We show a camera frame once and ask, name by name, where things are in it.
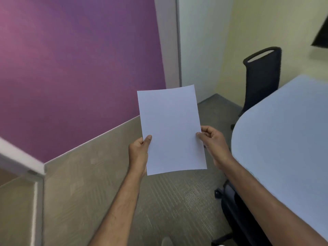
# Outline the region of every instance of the person's right arm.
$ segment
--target person's right arm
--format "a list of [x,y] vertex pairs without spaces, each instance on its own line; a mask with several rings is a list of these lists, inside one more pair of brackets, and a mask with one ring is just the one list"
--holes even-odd
[[235,160],[221,132],[210,126],[201,128],[202,133],[197,135],[212,155],[214,164],[227,175],[272,245],[328,245]]

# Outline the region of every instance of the tabletop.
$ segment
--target tabletop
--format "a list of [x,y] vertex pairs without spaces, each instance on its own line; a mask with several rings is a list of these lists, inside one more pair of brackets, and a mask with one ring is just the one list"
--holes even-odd
[[300,75],[245,112],[232,154],[328,240],[328,82]]

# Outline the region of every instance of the office chair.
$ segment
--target office chair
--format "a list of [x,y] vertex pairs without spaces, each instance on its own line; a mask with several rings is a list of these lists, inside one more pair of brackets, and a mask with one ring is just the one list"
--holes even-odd
[[233,239],[238,246],[272,246],[228,180],[224,183],[223,190],[215,190],[215,198],[221,199],[221,207],[232,233],[213,240],[212,246],[221,245],[229,239]]
[[[254,57],[268,51],[272,52],[250,62]],[[246,66],[246,96],[244,107],[239,116],[278,89],[281,53],[280,47],[272,46],[244,59],[243,64]]]

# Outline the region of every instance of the hand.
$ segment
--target hand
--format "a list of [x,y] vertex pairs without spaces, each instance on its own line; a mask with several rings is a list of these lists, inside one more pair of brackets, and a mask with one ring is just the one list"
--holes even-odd
[[129,145],[129,173],[137,174],[140,178],[146,174],[148,147],[151,140],[151,135],[145,140],[140,137]]
[[208,152],[214,159],[214,164],[221,168],[233,156],[221,132],[211,126],[201,126],[202,132],[198,132],[197,136],[206,146]]

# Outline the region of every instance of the forearm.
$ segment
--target forearm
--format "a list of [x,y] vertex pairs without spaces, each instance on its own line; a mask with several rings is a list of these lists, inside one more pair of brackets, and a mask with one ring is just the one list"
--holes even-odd
[[126,246],[140,188],[140,176],[128,173],[89,246]]
[[328,245],[313,228],[277,200],[235,159],[222,166],[273,245]]

